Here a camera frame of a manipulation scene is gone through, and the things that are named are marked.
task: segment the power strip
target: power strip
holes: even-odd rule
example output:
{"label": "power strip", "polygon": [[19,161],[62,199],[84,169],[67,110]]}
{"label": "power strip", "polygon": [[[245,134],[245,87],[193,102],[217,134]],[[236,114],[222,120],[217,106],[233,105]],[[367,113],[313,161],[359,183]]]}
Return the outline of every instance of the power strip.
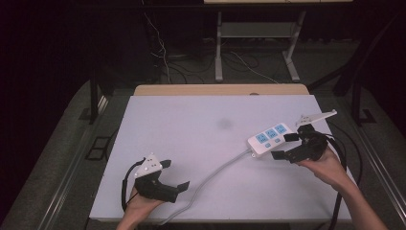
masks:
{"label": "power strip", "polygon": [[289,126],[280,123],[248,138],[248,146],[253,152],[252,156],[260,157],[282,145],[285,143],[283,136],[288,133],[293,133]]}

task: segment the floor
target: floor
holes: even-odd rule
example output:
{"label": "floor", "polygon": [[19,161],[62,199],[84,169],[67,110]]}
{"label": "floor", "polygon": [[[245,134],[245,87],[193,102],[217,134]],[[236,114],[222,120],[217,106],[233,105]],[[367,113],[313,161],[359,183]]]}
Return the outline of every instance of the floor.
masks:
{"label": "floor", "polygon": [[[310,84],[337,69],[352,56],[356,41],[332,41],[324,44],[319,41],[299,42],[293,60],[301,83]],[[281,51],[287,46],[284,40],[233,41],[225,40],[222,46],[223,83],[290,83]],[[215,84],[214,50],[199,58],[169,56],[167,67],[162,68],[161,78],[156,83],[173,84],[206,83]],[[404,229],[404,219],[393,204],[390,192],[375,172],[367,152],[375,151],[386,167],[392,181],[401,195],[406,194],[404,174],[406,170],[406,141],[391,123],[385,112],[377,105],[373,96],[366,90],[362,93],[362,108],[368,109],[376,123],[357,127],[350,118],[350,95],[337,98],[331,93],[335,80],[332,80],[312,94],[323,111],[336,109],[338,115],[330,119],[334,135],[342,140],[348,151],[348,164],[354,176],[360,173],[360,158],[353,142],[360,149],[363,173],[360,189],[376,213],[381,216],[389,229]],[[120,126],[126,102],[133,88],[117,88],[112,96],[102,97],[100,116],[93,125],[82,119],[83,111],[90,106],[89,85],[86,83],[66,108],[52,138],[43,151],[33,173],[28,179],[18,199],[1,229],[114,229],[117,223],[105,223],[89,219],[94,197],[102,178],[106,161],[86,160],[94,141],[99,137],[99,145],[107,146],[107,155],[114,143],[114,134]],[[101,151],[91,156],[100,156]],[[315,229],[320,224],[290,223],[292,230]],[[187,228],[172,225],[171,229]],[[254,229],[253,224],[244,229]],[[263,225],[259,229],[284,229],[286,225]],[[236,229],[233,226],[217,226],[219,229]],[[354,229],[351,223],[339,222],[335,229]]]}

